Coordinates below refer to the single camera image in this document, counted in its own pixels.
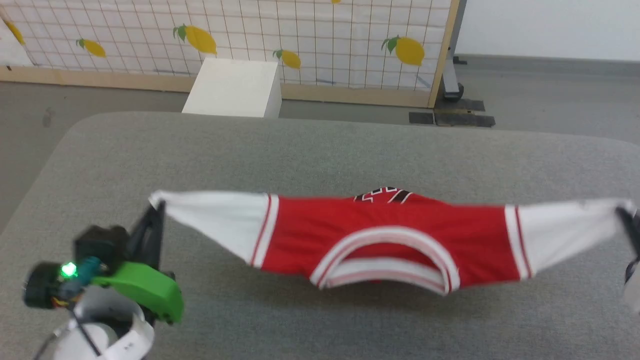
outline green light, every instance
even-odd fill
[[[64,265],[62,265],[62,267],[60,268],[60,272],[62,273],[62,276],[64,277],[72,277],[77,275],[76,274],[76,264],[74,263],[66,263]]]

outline gray floor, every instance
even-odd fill
[[[458,69],[497,129],[640,144],[640,78]],[[180,111],[186,94],[0,83],[0,232],[67,130],[110,111]],[[408,108],[284,101],[281,117],[408,125]]]

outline white box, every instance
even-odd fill
[[[276,62],[206,58],[182,112],[277,118],[278,71]]]

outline yellow lemon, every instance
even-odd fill
[[[300,58],[296,53],[291,52],[289,50],[276,50],[273,52],[272,56],[276,56],[278,59],[282,59],[284,65],[300,70]]]
[[[100,56],[101,58],[106,58],[107,54],[105,54],[104,49],[100,44],[95,41],[87,40],[87,39],[79,39],[76,40],[76,45],[86,49],[91,55]]]
[[[395,49],[398,60],[408,65],[420,66],[424,59],[424,49],[422,45],[412,38],[400,37],[388,38],[382,43],[381,50],[385,45],[389,54]]]
[[[185,38],[189,40],[189,44],[201,53],[217,54],[216,41],[213,40],[211,34],[203,29],[197,28],[193,25],[186,26],[183,24],[182,26],[173,28],[174,38],[175,34],[178,34],[178,37],[180,37],[182,41],[184,41]]]
[[[22,37],[22,33],[20,32],[20,30],[18,30],[18,28],[16,28],[15,25],[13,25],[13,23],[10,21],[5,21],[4,23],[6,24],[6,27],[11,30],[18,42],[24,45],[24,38]]]

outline gray table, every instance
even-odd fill
[[[640,148],[599,138],[177,113],[97,115],[62,140],[0,238],[0,359],[28,359],[66,315],[21,303],[36,261],[88,224],[129,225],[156,189],[351,195],[398,186],[450,202],[640,199]],[[319,291],[264,274],[169,221],[162,267],[184,321],[151,359],[635,359],[625,239],[521,284],[446,298],[404,284]]]

